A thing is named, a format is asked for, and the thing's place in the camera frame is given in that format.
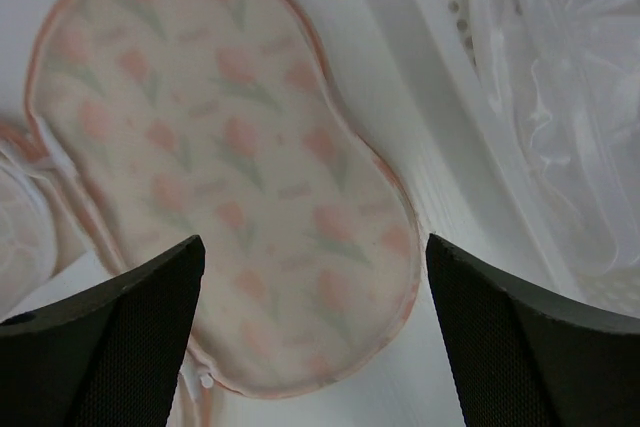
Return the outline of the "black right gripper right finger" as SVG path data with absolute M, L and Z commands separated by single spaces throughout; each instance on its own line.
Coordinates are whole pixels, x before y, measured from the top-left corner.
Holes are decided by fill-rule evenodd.
M 429 288 L 468 426 L 636 426 L 639 321 L 432 234 Z

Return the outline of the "floral mesh laundry bag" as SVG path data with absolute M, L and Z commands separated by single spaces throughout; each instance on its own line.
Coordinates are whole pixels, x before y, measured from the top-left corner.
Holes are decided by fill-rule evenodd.
M 293 0 L 58 0 L 24 109 L 26 132 L 1 129 L 1 168 L 41 204 L 26 232 L 44 251 L 5 274 L 8 302 L 63 251 L 120 274 L 192 235 L 205 246 L 169 425 L 212 425 L 216 387 L 279 399 L 334 384 L 409 317 L 414 210 L 347 125 Z

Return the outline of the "white satin bra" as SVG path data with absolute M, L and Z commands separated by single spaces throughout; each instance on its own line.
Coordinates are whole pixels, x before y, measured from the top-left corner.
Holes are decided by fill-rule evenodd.
M 572 269 L 639 264 L 639 0 L 470 0 L 489 104 Z

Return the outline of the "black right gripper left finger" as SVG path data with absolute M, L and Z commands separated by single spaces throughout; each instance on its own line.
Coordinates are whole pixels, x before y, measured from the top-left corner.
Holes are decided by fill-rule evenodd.
M 4 426 L 163 426 L 205 270 L 191 236 L 145 264 L 1 324 Z

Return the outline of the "white zipper pull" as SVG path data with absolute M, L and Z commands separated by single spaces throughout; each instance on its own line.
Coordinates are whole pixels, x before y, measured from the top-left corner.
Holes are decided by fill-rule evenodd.
M 207 369 L 198 369 L 197 378 L 205 389 L 211 389 L 215 385 L 215 380 Z

